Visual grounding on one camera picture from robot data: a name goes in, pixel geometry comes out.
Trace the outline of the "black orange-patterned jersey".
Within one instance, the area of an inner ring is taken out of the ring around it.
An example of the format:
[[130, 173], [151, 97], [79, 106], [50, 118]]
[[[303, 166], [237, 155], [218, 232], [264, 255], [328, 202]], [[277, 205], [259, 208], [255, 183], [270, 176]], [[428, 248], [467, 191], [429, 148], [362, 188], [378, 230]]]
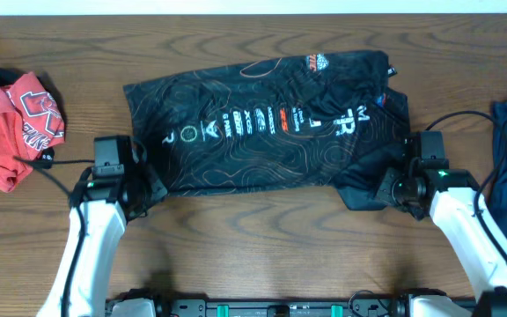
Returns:
[[172, 196], [332, 187], [350, 210], [404, 163], [408, 98], [375, 50], [193, 70], [123, 88], [134, 137]]

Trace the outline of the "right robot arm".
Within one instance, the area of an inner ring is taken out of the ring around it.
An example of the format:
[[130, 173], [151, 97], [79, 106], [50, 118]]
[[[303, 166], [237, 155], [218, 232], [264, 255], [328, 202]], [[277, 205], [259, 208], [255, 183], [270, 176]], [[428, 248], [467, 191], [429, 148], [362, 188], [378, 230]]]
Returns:
[[450, 242], [474, 291], [472, 310], [448, 296], [419, 291], [403, 297], [396, 316], [507, 316], [507, 238], [489, 213], [481, 186], [452, 169], [438, 131], [403, 141], [405, 162], [386, 170], [376, 199], [416, 220], [430, 218]]

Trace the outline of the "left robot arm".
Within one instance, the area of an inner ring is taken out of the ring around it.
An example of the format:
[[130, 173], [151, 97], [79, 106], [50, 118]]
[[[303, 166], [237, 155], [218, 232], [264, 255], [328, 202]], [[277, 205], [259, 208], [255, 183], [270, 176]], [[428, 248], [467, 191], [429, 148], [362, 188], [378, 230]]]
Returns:
[[117, 247], [130, 221], [146, 216], [167, 190], [131, 136], [94, 140], [94, 162], [71, 191], [70, 230], [40, 316], [154, 316], [147, 295], [107, 301]]

